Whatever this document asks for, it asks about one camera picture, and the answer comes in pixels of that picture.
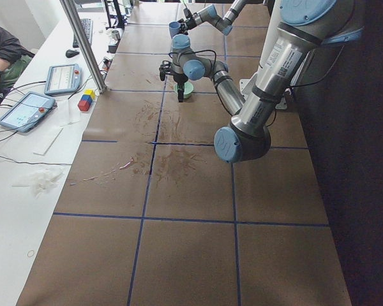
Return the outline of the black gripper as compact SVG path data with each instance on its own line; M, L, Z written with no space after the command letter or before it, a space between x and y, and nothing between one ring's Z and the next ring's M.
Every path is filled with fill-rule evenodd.
M188 35L188 30L194 29L197 26L193 16L188 17L186 20L182 18L178 20L178 22L181 25L184 25L184 28L181 28L179 30L179 34Z
M188 77L184 73L174 73L173 79L177 84L177 99L179 103L184 101L184 85L188 81Z

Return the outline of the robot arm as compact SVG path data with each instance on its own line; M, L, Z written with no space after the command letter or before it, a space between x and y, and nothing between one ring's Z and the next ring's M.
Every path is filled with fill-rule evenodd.
M219 30L223 35L227 36L232 30L233 22L242 12L247 3L248 2L245 0L234 1L223 17L218 15L213 4L210 4L195 13L192 13L184 4L184 18L177 21L180 24L177 33L187 35L189 30L192 30L203 23L208 23Z
M187 32L209 23L223 34L245 6L234 1L221 17L209 5L171 22L170 62L160 66L160 76L170 75L179 96L189 80L209 78L231 116L228 126L217 130L214 148L220 159L236 163L258 159L271 146L267 120L309 52L324 45L358 40L364 27L364 1L276 1L271 13L259 68L243 89L238 89L224 62L199 56L190 46Z

